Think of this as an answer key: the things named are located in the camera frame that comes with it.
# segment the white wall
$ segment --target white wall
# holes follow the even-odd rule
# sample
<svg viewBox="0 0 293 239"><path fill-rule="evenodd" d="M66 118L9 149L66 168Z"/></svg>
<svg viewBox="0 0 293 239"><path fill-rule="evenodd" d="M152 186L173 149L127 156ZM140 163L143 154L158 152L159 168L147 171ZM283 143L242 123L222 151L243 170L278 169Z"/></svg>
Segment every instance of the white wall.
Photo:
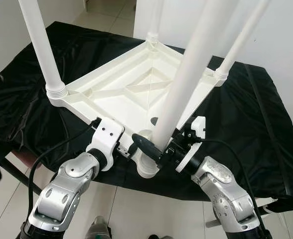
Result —
<svg viewBox="0 0 293 239"><path fill-rule="evenodd" d="M46 26L53 21L72 23L84 10L83 0L38 0ZM30 38L18 0L0 0L0 71Z"/></svg>
<svg viewBox="0 0 293 239"><path fill-rule="evenodd" d="M145 39L154 0L138 0L134 37ZM214 55L224 57L257 0L240 0ZM185 48L204 0L165 0L159 38ZM263 66L293 121L293 0L273 0L238 61Z"/></svg>

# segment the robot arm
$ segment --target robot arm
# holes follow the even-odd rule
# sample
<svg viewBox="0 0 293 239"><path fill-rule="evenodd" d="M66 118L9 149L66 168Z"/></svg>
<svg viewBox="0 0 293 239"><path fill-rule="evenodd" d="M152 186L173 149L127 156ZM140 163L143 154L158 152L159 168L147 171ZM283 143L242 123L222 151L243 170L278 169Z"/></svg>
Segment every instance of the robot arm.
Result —
<svg viewBox="0 0 293 239"><path fill-rule="evenodd" d="M230 239L272 238L261 232L260 222L254 211L252 198L240 187L226 166L210 156L199 158L195 155L205 138L205 118L197 117L185 124L184 133L175 133L164 152L140 135L134 134L133 141L159 168L173 163L176 171L191 176L210 198L213 210L223 230Z"/></svg>
<svg viewBox="0 0 293 239"><path fill-rule="evenodd" d="M21 226L21 239L63 238L91 179L99 171L113 165L112 152L119 147L124 128L111 119L103 119L93 135L92 142L78 157L64 162L55 179L41 192L26 223ZM184 171L210 198L214 212L230 239L259 239L259 220L249 194L235 181L232 172L210 156L195 156L205 137L205 118L198 117L187 123L184 133L178 133L165 152L152 142L134 134L133 141L159 168L167 163Z"/></svg>
<svg viewBox="0 0 293 239"><path fill-rule="evenodd" d="M103 118L86 152L64 162L57 176L42 190L26 223L21 239L63 238L92 179L113 165L115 150L124 128Z"/></svg>

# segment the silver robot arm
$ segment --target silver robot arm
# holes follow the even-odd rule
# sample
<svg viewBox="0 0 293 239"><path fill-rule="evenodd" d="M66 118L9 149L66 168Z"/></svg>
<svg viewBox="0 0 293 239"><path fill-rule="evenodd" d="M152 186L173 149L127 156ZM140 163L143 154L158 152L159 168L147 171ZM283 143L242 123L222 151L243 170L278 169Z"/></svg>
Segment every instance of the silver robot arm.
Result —
<svg viewBox="0 0 293 239"><path fill-rule="evenodd" d="M56 177L42 190L27 222L21 226L19 238L63 238L91 180L99 171L112 167L112 153L123 132L124 127L114 120L101 120L86 152L64 162Z"/></svg>
<svg viewBox="0 0 293 239"><path fill-rule="evenodd" d="M210 198L225 232L240 233L260 225L251 197L223 164L207 156L191 179Z"/></svg>

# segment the metal bracket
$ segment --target metal bracket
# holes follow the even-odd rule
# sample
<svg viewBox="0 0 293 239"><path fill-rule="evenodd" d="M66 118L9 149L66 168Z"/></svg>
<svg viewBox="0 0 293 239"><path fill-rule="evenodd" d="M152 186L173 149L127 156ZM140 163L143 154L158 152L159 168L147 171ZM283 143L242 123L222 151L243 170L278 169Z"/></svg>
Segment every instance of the metal bracket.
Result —
<svg viewBox="0 0 293 239"><path fill-rule="evenodd" d="M119 152L124 158L129 158L130 156L129 152L120 144L117 147L117 152Z"/></svg>
<svg viewBox="0 0 293 239"><path fill-rule="evenodd" d="M112 167L112 152L123 132L124 127L122 125L112 119L102 118L99 126L92 136L91 143L86 148L86 151L96 148L105 155L107 165L101 171L107 171Z"/></svg>
<svg viewBox="0 0 293 239"><path fill-rule="evenodd" d="M190 147L190 150L185 155L183 160L179 163L179 165L176 167L175 170L177 172L180 173L186 167L186 165L189 163L191 158L194 156L194 154L199 150L200 146L202 145L202 143L191 144L194 138L197 138L197 137L205 138L205 117L203 116L196 117L195 120L193 120L193 122L191 123L191 125L189 125L188 127L185 127L184 138L186 139L188 143L190 143L188 145L188 147Z"/></svg>

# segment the tile floor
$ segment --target tile floor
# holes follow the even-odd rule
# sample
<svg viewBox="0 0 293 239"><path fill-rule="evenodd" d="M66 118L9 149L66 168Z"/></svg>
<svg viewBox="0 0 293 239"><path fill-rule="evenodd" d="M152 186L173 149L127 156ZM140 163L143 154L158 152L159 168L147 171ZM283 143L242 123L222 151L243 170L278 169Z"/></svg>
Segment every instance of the tile floor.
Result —
<svg viewBox="0 0 293 239"><path fill-rule="evenodd" d="M123 36L133 36L136 0L89 0L73 24Z"/></svg>
<svg viewBox="0 0 293 239"><path fill-rule="evenodd" d="M89 0L87 12L75 25L132 36L135 0ZM27 168L12 154L9 160L22 172ZM52 172L40 167L36 184L43 188ZM2 170L0 181L0 239L15 238L27 213L27 188ZM66 239L84 238L97 215L108 220L114 239L147 239L150 234L170 235L175 239L226 238L222 228L206 228L213 220L209 202L180 201L149 193L91 182L81 197ZM272 214L264 218L275 239L293 239L293 212Z"/></svg>

